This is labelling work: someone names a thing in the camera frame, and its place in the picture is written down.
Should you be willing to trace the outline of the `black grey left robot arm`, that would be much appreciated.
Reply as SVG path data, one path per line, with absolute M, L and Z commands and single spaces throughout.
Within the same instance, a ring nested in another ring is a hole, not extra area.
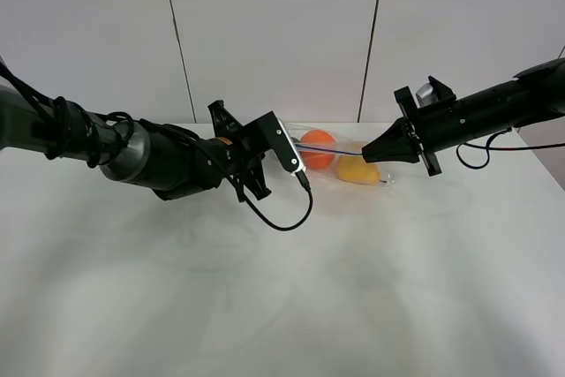
M 1 77 L 1 146 L 34 151 L 53 161 L 70 158 L 98 168 L 112 181 L 145 187 L 161 200 L 215 189 L 227 180 L 239 201 L 250 191 L 270 195 L 262 160 L 233 136 L 203 139 L 173 124 L 133 119 L 116 111 L 85 110 L 62 96 L 41 94 L 6 66 Z

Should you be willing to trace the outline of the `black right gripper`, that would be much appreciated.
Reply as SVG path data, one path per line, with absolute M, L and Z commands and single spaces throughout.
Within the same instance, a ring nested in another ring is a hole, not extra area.
M 421 159 L 430 177 L 441 174 L 436 153 L 456 144 L 453 136 L 442 136 L 441 132 L 456 128 L 458 100 L 453 90 L 435 77 L 429 76 L 427 82 L 433 85 L 438 101 L 420 108 L 409 87 L 396 90 L 395 101 L 403 118 L 362 147 L 365 162 L 418 163 Z

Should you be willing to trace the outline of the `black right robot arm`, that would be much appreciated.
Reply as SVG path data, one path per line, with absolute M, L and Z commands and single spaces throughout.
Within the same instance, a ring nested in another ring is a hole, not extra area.
M 497 134 L 564 117 L 564 60 L 461 99 L 430 76 L 415 94 L 408 87 L 396 90 L 395 101 L 403 115 L 362 148 L 362 157 L 367 163 L 423 162 L 433 177 L 441 174 L 440 151 L 487 136 L 481 149 L 490 152 Z

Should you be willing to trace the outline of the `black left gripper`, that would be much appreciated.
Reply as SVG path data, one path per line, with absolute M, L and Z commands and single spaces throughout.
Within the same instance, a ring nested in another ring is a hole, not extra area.
M 245 200 L 247 189 L 257 200 L 271 194 L 267 188 L 262 160 L 267 146 L 248 125 L 240 124 L 215 101 L 208 106 L 215 136 L 195 141 L 195 165 L 206 188 L 216 188 L 226 179 L 234 184 L 237 199 Z

